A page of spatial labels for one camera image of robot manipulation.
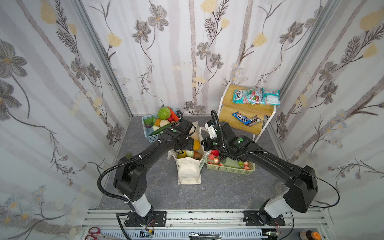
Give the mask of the yellow orange citrus fruit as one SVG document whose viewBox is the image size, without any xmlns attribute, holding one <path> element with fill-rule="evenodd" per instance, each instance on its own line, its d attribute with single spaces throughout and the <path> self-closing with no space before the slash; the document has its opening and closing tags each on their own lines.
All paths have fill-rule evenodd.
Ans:
<svg viewBox="0 0 384 240">
<path fill-rule="evenodd" d="M 198 151 L 200 148 L 201 148 L 200 141 L 194 140 L 194 146 L 193 146 L 194 151 Z"/>
</svg>

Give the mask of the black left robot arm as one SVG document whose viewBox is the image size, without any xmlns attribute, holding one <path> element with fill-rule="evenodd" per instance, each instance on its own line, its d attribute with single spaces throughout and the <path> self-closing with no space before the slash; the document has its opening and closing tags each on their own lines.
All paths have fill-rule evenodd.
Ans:
<svg viewBox="0 0 384 240">
<path fill-rule="evenodd" d="M 177 110 L 179 121 L 162 130 L 157 142 L 132 158 L 123 157 L 118 164 L 102 172 L 97 180 L 100 192 L 113 199 L 124 201 L 131 208 L 128 213 L 117 213 L 119 226 L 126 239 L 126 234 L 120 216 L 127 216 L 134 221 L 134 225 L 149 226 L 154 220 L 154 208 L 146 197 L 148 170 L 168 151 L 192 151 L 194 139 L 191 129 L 196 127 L 184 119 L 182 111 Z M 110 172 L 116 171 L 113 186 L 120 193 L 112 194 L 102 186 L 103 178 Z"/>
</svg>

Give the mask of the green leafy vegetable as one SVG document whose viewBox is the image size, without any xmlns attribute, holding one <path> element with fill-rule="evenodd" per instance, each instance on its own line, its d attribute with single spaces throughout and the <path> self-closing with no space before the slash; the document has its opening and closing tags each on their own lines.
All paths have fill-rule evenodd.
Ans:
<svg viewBox="0 0 384 240">
<path fill-rule="evenodd" d="M 147 117 L 145 119 L 143 119 L 143 123 L 145 124 L 145 126 L 147 128 L 152 128 L 153 125 L 156 123 L 156 117 Z"/>
</svg>

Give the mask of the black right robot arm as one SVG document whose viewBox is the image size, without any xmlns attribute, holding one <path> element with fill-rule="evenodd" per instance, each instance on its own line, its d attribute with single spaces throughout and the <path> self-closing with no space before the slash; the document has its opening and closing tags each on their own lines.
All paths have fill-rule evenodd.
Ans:
<svg viewBox="0 0 384 240">
<path fill-rule="evenodd" d="M 263 168 L 279 179 L 288 189 L 266 200 L 257 213 L 261 225 L 268 226 L 284 213 L 306 213 L 319 192 L 315 170 L 310 166 L 291 164 L 264 150 L 246 136 L 236 136 L 227 122 L 220 122 L 216 111 L 207 122 L 209 137 L 202 140 L 204 150 L 218 150 L 224 158 L 247 161 Z"/>
</svg>

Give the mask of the cream canvas grocery bag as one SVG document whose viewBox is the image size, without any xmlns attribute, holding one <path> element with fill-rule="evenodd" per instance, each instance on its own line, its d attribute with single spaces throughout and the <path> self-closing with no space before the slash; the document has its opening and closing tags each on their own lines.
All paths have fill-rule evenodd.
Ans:
<svg viewBox="0 0 384 240">
<path fill-rule="evenodd" d="M 195 129 L 192 128 L 190 133 L 195 130 L 192 134 L 192 138 L 194 140 L 201 141 L 203 140 L 202 129 L 198 122 L 193 122 Z M 194 150 L 193 153 L 191 151 L 184 151 L 184 154 L 179 155 L 174 150 L 168 151 L 168 160 L 174 160 L 177 167 L 178 173 L 178 184 L 179 185 L 199 185 L 201 184 L 201 170 L 205 164 L 204 157 L 207 155 L 207 152 L 204 150 L 204 147 L 201 145 L 201 148 L 196 151 L 202 155 L 201 160 L 195 160 Z"/>
</svg>

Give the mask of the red peach fruit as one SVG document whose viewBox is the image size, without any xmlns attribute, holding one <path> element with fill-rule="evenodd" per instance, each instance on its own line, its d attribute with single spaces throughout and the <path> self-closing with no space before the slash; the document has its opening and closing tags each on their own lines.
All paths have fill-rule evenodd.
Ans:
<svg viewBox="0 0 384 240">
<path fill-rule="evenodd" d="M 202 159 L 202 155 L 201 155 L 199 152 L 194 151 L 194 156 L 193 156 L 193 158 L 194 158 L 195 160 L 201 160 L 201 159 Z"/>
</svg>

